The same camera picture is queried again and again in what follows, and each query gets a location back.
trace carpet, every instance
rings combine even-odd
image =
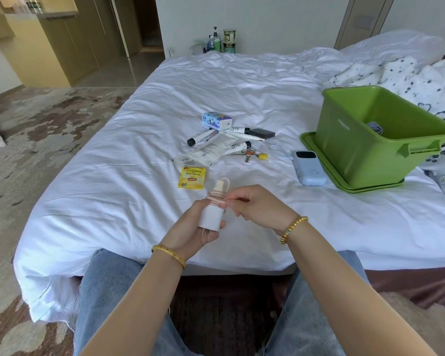
[[[64,165],[112,117],[134,89],[22,89],[0,99],[0,356],[71,356],[63,324],[33,324],[11,266],[34,204]],[[186,344],[207,356],[253,355],[273,326],[271,280],[180,282],[171,315]],[[445,356],[445,307],[422,310],[382,295]]]

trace person's right hand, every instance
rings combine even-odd
[[[224,198],[236,216],[282,235],[300,216],[261,185],[243,186]]]

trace gold bangle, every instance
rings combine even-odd
[[[174,252],[174,251],[170,250],[169,248],[167,248],[165,246],[162,246],[162,245],[155,245],[155,246],[153,246],[152,247],[152,253],[155,250],[160,250],[160,251],[166,252],[170,256],[173,256],[174,258],[177,259],[177,261],[179,263],[181,263],[181,266],[183,267],[183,269],[186,268],[186,262],[184,262],[184,260],[181,257],[179,257],[176,252]]]
[[[284,232],[282,235],[282,238],[280,239],[280,243],[282,245],[285,245],[287,243],[287,237],[289,236],[289,233],[292,232],[292,230],[302,221],[308,221],[309,218],[307,216],[300,217],[297,221],[295,221],[293,224],[290,225],[290,227]]]

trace green plastic storage bin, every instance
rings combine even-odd
[[[323,96],[315,142],[353,188],[398,183],[445,142],[444,120],[382,87],[326,89]]]

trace tile floor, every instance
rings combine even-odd
[[[137,53],[121,57],[83,77],[74,88],[138,87],[163,62],[163,52]]]

